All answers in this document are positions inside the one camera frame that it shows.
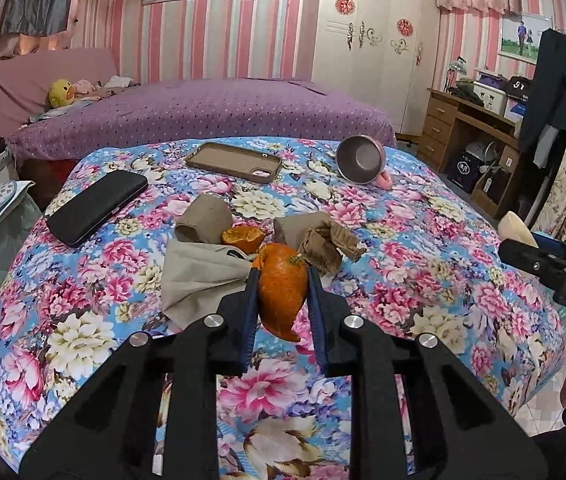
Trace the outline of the beige cloth bag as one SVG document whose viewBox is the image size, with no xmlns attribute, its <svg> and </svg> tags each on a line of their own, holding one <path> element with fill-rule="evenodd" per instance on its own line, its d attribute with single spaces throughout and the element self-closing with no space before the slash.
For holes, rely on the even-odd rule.
<svg viewBox="0 0 566 480">
<path fill-rule="evenodd" d="M 180 330 L 216 313 L 221 299 L 245 289 L 251 258 L 228 245 L 170 240 L 161 273 L 161 309 Z"/>
</svg>

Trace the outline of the brown cardboard roll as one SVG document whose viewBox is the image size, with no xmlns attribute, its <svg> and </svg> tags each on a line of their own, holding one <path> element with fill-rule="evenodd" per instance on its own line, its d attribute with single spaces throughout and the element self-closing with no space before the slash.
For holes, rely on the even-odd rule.
<svg viewBox="0 0 566 480">
<path fill-rule="evenodd" d="M 180 242 L 219 245 L 223 232 L 232 225 L 232 212 L 224 200 L 200 194 L 176 220 L 174 232 Z"/>
</svg>

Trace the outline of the white storage box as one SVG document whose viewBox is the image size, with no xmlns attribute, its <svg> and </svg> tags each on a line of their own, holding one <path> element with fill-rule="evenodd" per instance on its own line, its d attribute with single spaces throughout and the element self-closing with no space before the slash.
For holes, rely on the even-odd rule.
<svg viewBox="0 0 566 480">
<path fill-rule="evenodd" d="M 475 81 L 473 92 L 484 103 L 484 108 L 490 112 L 503 116 L 507 103 L 507 95 L 503 90 Z"/>
</svg>

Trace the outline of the floral blue bed cover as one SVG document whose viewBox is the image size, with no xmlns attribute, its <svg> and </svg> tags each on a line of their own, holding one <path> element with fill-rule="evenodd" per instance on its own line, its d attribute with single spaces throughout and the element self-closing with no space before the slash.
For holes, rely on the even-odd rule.
<svg viewBox="0 0 566 480">
<path fill-rule="evenodd" d="M 248 370 L 217 381 L 220 474 L 225 479 L 343 479 L 349 472 L 351 382 L 327 378 L 307 314 L 310 270 L 278 219 L 319 214 L 358 240 L 359 258 L 326 275 L 351 311 L 401 338 L 438 338 L 516 413 L 560 367 L 565 325 L 550 292 L 502 263 L 499 235 L 424 162 L 388 150 L 391 186 L 356 185 L 335 167 L 336 144 L 236 138 L 278 156 L 257 184 L 197 170 L 196 142 L 101 148 L 85 156 L 48 204 L 58 211 L 115 170 L 146 190 L 76 248 L 36 222 L 0 289 L 0 457 L 16 470 L 53 417 L 129 336 L 178 326 L 161 301 L 168 245 L 199 197 L 222 200 L 240 242 L 240 275 L 261 275 L 266 306 Z"/>
</svg>

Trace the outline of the wooden desk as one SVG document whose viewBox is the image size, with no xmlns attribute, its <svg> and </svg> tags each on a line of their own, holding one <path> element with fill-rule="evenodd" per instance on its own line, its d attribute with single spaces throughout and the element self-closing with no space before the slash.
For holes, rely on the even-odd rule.
<svg viewBox="0 0 566 480">
<path fill-rule="evenodd" d="M 511 209 L 520 176 L 514 124 L 449 93 L 429 91 L 417 157 L 494 220 Z"/>
</svg>

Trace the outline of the black wallet case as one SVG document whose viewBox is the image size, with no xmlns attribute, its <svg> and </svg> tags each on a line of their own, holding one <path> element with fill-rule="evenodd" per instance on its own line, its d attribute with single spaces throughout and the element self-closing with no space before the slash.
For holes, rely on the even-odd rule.
<svg viewBox="0 0 566 480">
<path fill-rule="evenodd" d="M 76 248 L 147 187 L 148 180 L 141 174 L 108 172 L 51 214 L 46 225 L 62 244 Z"/>
</svg>

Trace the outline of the desk lamp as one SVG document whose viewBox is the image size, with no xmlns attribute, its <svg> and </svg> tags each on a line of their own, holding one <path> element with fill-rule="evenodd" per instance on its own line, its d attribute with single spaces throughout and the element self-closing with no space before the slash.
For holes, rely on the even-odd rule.
<svg viewBox="0 0 566 480">
<path fill-rule="evenodd" d="M 448 92 L 455 84 L 458 77 L 467 74 L 467 62 L 465 58 L 458 56 L 454 61 L 450 62 L 447 69 L 446 84 L 444 92 Z"/>
</svg>

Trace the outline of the pink metal mug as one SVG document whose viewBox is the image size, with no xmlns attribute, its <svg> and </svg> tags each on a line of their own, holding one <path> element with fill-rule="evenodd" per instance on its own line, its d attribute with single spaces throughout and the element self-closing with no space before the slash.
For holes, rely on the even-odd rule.
<svg viewBox="0 0 566 480">
<path fill-rule="evenodd" d="M 336 150 L 336 166 L 341 177 L 357 185 L 374 183 L 385 191 L 392 189 L 382 144 L 370 136 L 349 136 Z"/>
</svg>

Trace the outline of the small orange peel piece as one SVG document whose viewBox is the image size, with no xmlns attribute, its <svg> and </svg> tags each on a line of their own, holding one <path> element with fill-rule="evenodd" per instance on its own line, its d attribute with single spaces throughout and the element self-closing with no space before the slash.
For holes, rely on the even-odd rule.
<svg viewBox="0 0 566 480">
<path fill-rule="evenodd" d="M 240 249 L 247 255 L 258 252 L 265 238 L 266 233 L 258 226 L 232 226 L 221 235 L 223 244 Z"/>
</svg>

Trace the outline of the framed couple photo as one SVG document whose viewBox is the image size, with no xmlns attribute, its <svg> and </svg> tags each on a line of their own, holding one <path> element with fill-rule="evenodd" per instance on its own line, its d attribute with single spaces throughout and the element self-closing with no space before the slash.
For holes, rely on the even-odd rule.
<svg viewBox="0 0 566 480">
<path fill-rule="evenodd" d="M 510 14 L 501 18 L 499 55 L 537 64 L 542 34 L 553 27 L 552 18 L 537 14 Z"/>
</svg>

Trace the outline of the brown phone case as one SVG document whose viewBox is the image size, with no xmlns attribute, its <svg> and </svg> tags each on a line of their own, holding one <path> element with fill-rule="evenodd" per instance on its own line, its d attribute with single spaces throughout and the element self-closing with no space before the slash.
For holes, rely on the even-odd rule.
<svg viewBox="0 0 566 480">
<path fill-rule="evenodd" d="M 272 182 L 283 165 L 275 155 L 217 142 L 202 144 L 187 156 L 185 163 L 192 168 L 259 184 Z"/>
</svg>

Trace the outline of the white wardrobe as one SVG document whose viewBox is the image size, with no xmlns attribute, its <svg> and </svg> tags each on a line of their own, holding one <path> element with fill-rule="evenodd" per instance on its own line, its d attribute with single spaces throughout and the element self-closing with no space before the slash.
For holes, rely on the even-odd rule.
<svg viewBox="0 0 566 480">
<path fill-rule="evenodd" d="M 419 134 L 435 76 L 437 0 L 320 0 L 312 80 Z"/>
</svg>

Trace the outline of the purple dotted bed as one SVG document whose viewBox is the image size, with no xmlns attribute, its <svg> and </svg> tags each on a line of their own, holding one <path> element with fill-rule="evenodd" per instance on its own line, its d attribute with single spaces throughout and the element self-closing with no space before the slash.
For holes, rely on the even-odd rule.
<svg viewBox="0 0 566 480">
<path fill-rule="evenodd" d="M 396 143 L 387 115 L 297 79 L 168 80 L 136 86 L 6 136 L 19 160 L 79 160 L 100 148 L 234 136 Z"/>
</svg>

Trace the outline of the yellow duck plush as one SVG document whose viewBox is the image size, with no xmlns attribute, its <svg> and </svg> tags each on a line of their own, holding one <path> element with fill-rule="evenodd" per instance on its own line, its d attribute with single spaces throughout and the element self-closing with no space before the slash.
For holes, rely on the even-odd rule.
<svg viewBox="0 0 566 480">
<path fill-rule="evenodd" d="M 51 108 L 71 105 L 75 98 L 74 86 L 68 79 L 57 79 L 48 90 L 48 104 Z"/>
</svg>

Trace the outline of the pink headboard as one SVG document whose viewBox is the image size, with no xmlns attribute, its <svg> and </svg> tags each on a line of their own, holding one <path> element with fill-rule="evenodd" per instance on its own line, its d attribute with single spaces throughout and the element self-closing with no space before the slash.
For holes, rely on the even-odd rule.
<svg viewBox="0 0 566 480">
<path fill-rule="evenodd" d="M 54 81 L 106 82 L 118 74 L 107 49 L 41 51 L 0 61 L 0 136 L 7 138 L 46 107 Z"/>
</svg>

